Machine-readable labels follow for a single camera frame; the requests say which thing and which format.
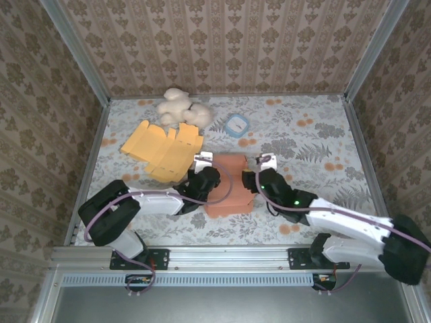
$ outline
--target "wall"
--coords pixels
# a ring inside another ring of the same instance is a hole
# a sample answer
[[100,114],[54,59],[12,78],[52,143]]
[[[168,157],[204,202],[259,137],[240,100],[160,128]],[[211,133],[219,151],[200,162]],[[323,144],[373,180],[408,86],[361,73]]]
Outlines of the wall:
[[354,107],[390,214],[431,240],[431,1],[409,2]]
[[63,243],[101,107],[39,2],[0,1],[0,322]]
[[343,92],[389,0],[61,0],[114,97]]

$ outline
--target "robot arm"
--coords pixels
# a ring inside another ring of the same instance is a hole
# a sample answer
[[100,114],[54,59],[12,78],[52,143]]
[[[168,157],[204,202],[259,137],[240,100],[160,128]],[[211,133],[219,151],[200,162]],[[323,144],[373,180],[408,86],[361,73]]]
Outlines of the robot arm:
[[[327,208],[330,211],[286,211],[274,207],[282,217],[292,223],[322,227],[335,231],[348,238],[339,238],[331,234],[319,234],[310,247],[312,262],[323,264],[352,262],[373,267],[384,267],[394,279],[417,285],[425,269],[429,253],[417,244],[392,233],[389,229],[370,225],[359,219],[346,217],[335,211],[345,211],[360,219],[371,220],[389,228],[397,229],[419,241],[431,245],[419,227],[406,215],[398,215],[394,219],[373,217],[334,205],[316,194],[304,190],[292,189],[283,176],[276,172],[275,156],[261,164],[259,182],[265,196],[277,205],[293,209]],[[243,173],[244,185],[257,192],[257,187],[250,178],[253,174]]]
[[166,190],[151,190],[153,194],[149,195],[145,195],[145,190],[129,188],[122,180],[114,180],[84,203],[78,214],[84,225],[88,226],[107,204],[119,196],[130,192],[143,192],[127,197],[109,208],[89,231],[96,246],[111,246],[126,257],[135,258],[147,251],[142,239],[127,229],[136,214],[182,215],[194,211],[199,204],[184,200],[181,196],[203,202],[207,200],[209,192],[220,183],[220,173],[210,165],[197,163],[195,171],[189,172],[188,180]]

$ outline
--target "metal frame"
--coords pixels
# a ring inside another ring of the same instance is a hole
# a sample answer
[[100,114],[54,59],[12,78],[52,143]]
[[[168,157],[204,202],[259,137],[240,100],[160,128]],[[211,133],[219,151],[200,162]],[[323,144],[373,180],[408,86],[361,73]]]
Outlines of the metal frame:
[[[63,275],[64,287],[126,287],[125,273],[96,273]],[[312,273],[175,273],[159,272],[154,280],[156,287],[312,287]],[[131,282],[130,287],[143,287],[140,282]]]
[[[190,94],[190,98],[223,98],[229,96],[231,98],[241,98],[241,97],[249,97],[249,96],[316,96],[316,95],[324,95],[324,96],[343,96],[343,92],[327,92],[327,93],[313,93],[313,92],[301,92],[301,93],[283,93],[283,92],[274,92],[274,93],[224,93],[224,94]],[[125,96],[118,97],[113,96],[111,100],[139,100],[142,99],[142,96]],[[154,94],[150,96],[146,96],[145,99],[164,99],[163,95]]]
[[103,134],[105,131],[106,123],[108,122],[110,106],[104,107],[100,115],[99,125],[97,127],[96,135],[94,136],[92,150],[88,156],[86,170],[82,178],[81,186],[76,196],[75,206],[73,207],[69,227],[67,228],[64,246],[70,246],[78,229],[80,218],[78,216],[79,207],[87,200],[88,190],[93,178],[93,171],[96,167],[97,156],[99,154],[100,145],[102,144]]
[[69,48],[73,58],[85,75],[95,95],[103,107],[108,106],[109,91],[100,78],[96,68],[84,49],[85,46],[79,41],[75,30],[67,19],[67,14],[61,8],[57,0],[41,0],[46,12],[53,21],[55,28],[59,31],[61,38]]
[[355,98],[408,3],[409,0],[393,0],[389,3],[388,9],[383,15],[376,32],[371,38],[370,44],[368,44],[364,55],[345,89],[348,102],[353,101]]
[[[183,274],[276,274],[327,273],[328,270],[290,270],[287,249],[304,248],[309,245],[281,246],[167,246],[170,265],[165,275]],[[42,291],[36,304],[32,323],[48,323],[53,319],[61,283],[70,273],[111,273],[109,262],[111,248],[105,247],[58,247],[54,248]],[[353,272],[354,267],[340,272]],[[361,271],[382,273],[375,268]],[[115,271],[116,274],[144,274],[147,271]],[[407,307],[414,323],[431,322],[424,292],[420,286],[401,284]]]
[[352,132],[352,137],[355,141],[356,149],[358,150],[359,159],[364,169],[365,179],[370,188],[370,195],[374,203],[377,214],[381,217],[389,217],[385,200],[383,199],[382,191],[378,184],[376,172],[372,167],[372,162],[370,154],[365,144],[365,139],[359,125],[358,117],[356,116],[355,109],[352,102],[343,100],[345,115],[347,116],[347,121],[350,125],[350,131]]

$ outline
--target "stuffed animal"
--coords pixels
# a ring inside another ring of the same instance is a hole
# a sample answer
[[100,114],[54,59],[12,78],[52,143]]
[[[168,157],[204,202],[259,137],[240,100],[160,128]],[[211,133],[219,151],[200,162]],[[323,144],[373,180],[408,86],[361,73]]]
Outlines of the stuffed animal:
[[207,106],[193,103],[187,92],[180,89],[168,89],[164,93],[166,102],[158,105],[158,114],[163,126],[170,126],[178,122],[187,122],[202,129],[212,122],[212,114]]

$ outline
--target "floral tablecloth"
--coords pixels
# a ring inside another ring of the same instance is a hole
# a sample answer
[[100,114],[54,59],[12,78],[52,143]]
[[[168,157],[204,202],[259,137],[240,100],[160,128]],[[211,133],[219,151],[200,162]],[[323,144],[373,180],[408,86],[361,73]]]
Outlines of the floral tablecloth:
[[[113,100],[88,197],[114,179],[135,188],[167,188],[148,178],[145,163],[120,152],[138,124],[145,119],[160,124],[156,100]],[[374,205],[344,112],[341,96],[243,96],[193,98],[214,112],[214,122],[201,131],[202,150],[242,153],[254,158],[274,152],[279,172],[293,188],[309,190],[353,210],[375,214]],[[224,132],[231,114],[250,122],[249,132],[235,139]],[[149,246],[309,244],[318,228],[293,225],[269,214],[260,196],[251,214],[210,219],[203,207],[181,216],[139,214],[131,222]],[[80,225],[75,245],[87,245]]]

